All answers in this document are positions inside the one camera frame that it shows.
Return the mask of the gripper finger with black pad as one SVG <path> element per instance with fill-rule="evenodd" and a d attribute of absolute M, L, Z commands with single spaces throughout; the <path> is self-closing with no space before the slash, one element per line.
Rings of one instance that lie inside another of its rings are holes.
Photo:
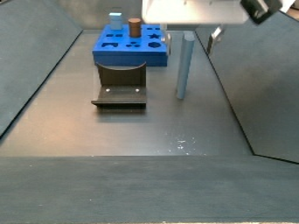
<path fill-rule="evenodd" d="M 207 53 L 212 54 L 214 46 L 221 42 L 222 36 L 226 31 L 226 26 L 222 24 L 215 31 L 210 34 Z"/>

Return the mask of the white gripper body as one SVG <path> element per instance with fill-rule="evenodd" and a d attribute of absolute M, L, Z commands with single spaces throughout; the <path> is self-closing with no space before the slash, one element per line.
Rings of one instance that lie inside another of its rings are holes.
<path fill-rule="evenodd" d="M 249 20 L 241 0 L 143 0 L 148 24 L 243 24 Z"/>

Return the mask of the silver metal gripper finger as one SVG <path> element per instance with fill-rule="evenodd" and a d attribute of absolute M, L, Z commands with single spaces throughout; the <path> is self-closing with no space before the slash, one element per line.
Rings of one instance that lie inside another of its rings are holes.
<path fill-rule="evenodd" d="M 160 24 L 160 30 L 162 30 L 162 33 L 163 33 L 162 41 L 163 41 L 164 44 L 166 44 L 167 54 L 171 54 L 171 42 L 172 42 L 172 36 L 171 36 L 171 34 L 170 34 L 168 31 L 167 31 L 167 24 Z"/>

